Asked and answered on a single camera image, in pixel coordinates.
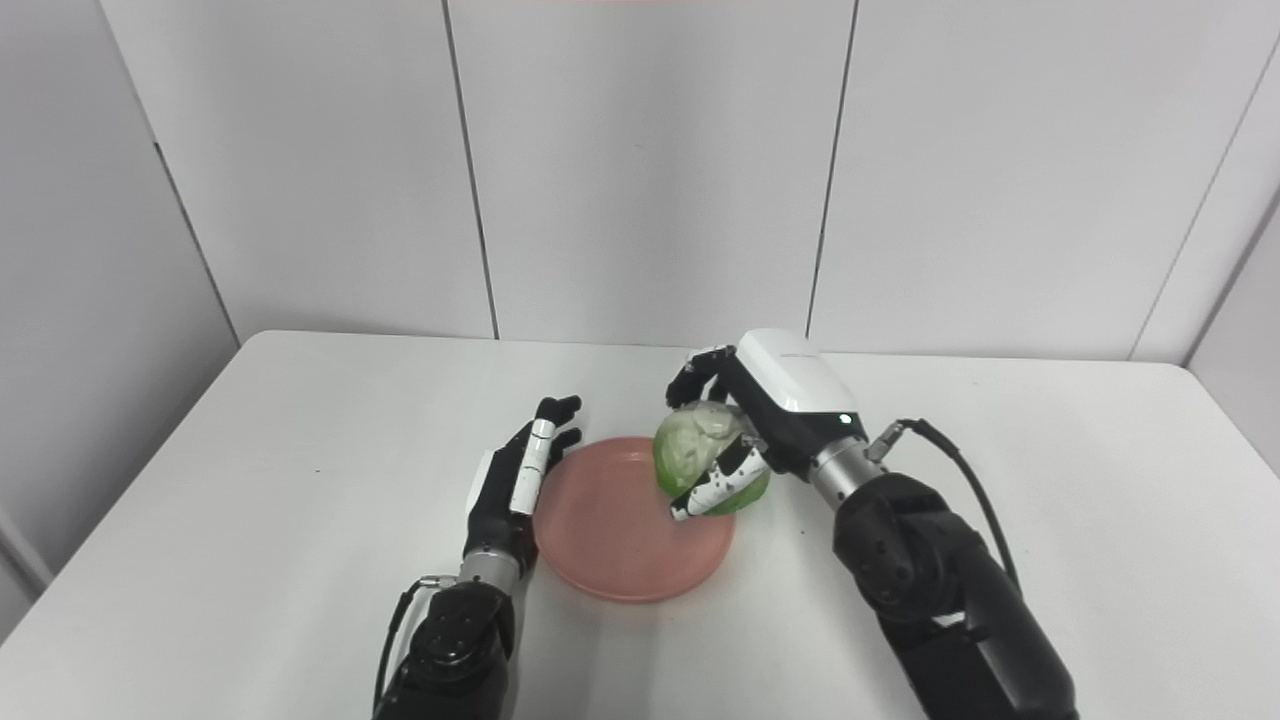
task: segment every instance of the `white wall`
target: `white wall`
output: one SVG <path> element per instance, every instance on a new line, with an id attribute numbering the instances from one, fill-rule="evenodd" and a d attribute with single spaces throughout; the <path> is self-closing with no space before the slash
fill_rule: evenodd
<path id="1" fill-rule="evenodd" d="M 1261 232 L 1190 369 L 1280 471 L 1280 213 Z"/>
<path id="2" fill-rule="evenodd" d="M 1274 0 L 466 0 L 481 238 L 440 0 L 102 1 L 241 337 L 1181 361 L 1280 179 Z"/>
<path id="3" fill-rule="evenodd" d="M 236 345 L 95 0 L 0 0 L 0 525 L 56 570 Z"/>
<path id="4" fill-rule="evenodd" d="M 1126 359 L 1277 33 L 1274 0 L 864 0 L 812 337 Z"/>
<path id="5" fill-rule="evenodd" d="M 502 337 L 804 332 L 852 0 L 451 6 Z"/>
<path id="6" fill-rule="evenodd" d="M 492 337 L 439 0 L 102 0 L 241 340 Z"/>

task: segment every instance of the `round plate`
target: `round plate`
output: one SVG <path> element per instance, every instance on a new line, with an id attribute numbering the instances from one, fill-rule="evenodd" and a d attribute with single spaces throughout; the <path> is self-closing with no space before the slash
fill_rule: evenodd
<path id="1" fill-rule="evenodd" d="M 653 441 L 623 437 L 568 454 L 543 482 L 534 537 L 543 560 L 577 589 L 657 602 L 701 583 L 733 539 L 733 516 L 672 520 Z"/>

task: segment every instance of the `cable connector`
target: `cable connector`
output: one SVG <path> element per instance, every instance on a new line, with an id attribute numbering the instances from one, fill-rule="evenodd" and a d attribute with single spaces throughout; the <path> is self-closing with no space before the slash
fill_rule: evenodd
<path id="1" fill-rule="evenodd" d="M 447 591 L 458 584 L 458 578 L 457 575 L 422 575 L 413 584 L 429 591 Z"/>
<path id="2" fill-rule="evenodd" d="M 888 455 L 888 451 L 893 450 L 893 445 L 896 445 L 899 438 L 902 437 L 904 430 L 906 430 L 906 425 L 902 424 L 902 420 L 895 421 L 890 427 L 884 428 L 884 432 L 882 432 L 879 437 L 867 446 L 867 450 L 863 451 L 863 456 L 878 465 L 879 461 Z"/>
<path id="3" fill-rule="evenodd" d="M 934 447 L 942 451 L 943 455 L 951 457 L 952 460 L 960 456 L 960 448 L 956 447 L 951 438 L 942 434 L 942 430 L 934 428 L 928 420 L 920 418 L 918 420 L 899 420 L 897 424 L 905 425 L 915 434 L 929 441 Z"/>

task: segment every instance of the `white table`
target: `white table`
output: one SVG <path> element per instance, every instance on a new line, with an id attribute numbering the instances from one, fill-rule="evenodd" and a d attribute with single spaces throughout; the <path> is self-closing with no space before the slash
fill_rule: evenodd
<path id="1" fill-rule="evenodd" d="M 256 336 L 0 648 L 0 717 L 367 717 L 396 597 L 457 568 L 481 452 L 544 393 L 584 397 L 588 441 L 652 433 L 685 354 Z M 978 469 L 1085 720 L 1280 717 L 1280 482 L 1192 375 L 831 360 L 869 429 L 925 416 Z M 982 525 L 922 441 L 890 464 Z M 540 568 L 517 717 L 922 717 L 829 528 L 781 478 L 684 597 L 611 605 Z"/>

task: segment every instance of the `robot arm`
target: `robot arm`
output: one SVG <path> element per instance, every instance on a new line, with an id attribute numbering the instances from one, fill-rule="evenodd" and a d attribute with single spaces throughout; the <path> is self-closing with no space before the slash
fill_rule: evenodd
<path id="1" fill-rule="evenodd" d="M 813 484 L 835 511 L 832 548 L 879 616 L 932 720 L 1078 716 L 1071 676 L 1023 602 L 1012 565 L 1006 560 L 1010 573 L 1001 569 L 937 492 L 883 465 L 910 427 L 973 480 L 941 433 L 909 420 L 870 441 L 849 389 L 805 340 L 785 331 L 751 331 L 737 347 L 695 354 L 668 386 L 667 404 L 696 400 L 713 379 L 710 397 L 731 396 L 750 421 L 742 445 L 774 470 Z M 723 475 L 733 461 L 726 455 L 735 452 L 742 455 L 731 446 L 690 489 L 703 493 L 698 502 L 676 498 L 677 519 L 732 495 L 712 475 Z M 986 496 L 979 500 L 989 507 Z M 996 524 L 993 533 L 1002 544 Z"/>
<path id="2" fill-rule="evenodd" d="M 582 406 L 576 396 L 544 398 L 532 420 L 494 451 L 467 516 L 457 577 L 426 577 L 401 596 L 388 629 L 374 696 L 375 720 L 490 720 L 502 712 L 515 647 L 512 594 L 538 559 L 530 514 L 543 475 L 581 439 L 556 436 Z M 420 588 L 436 589 L 408 655 L 383 692 L 396 632 Z"/>

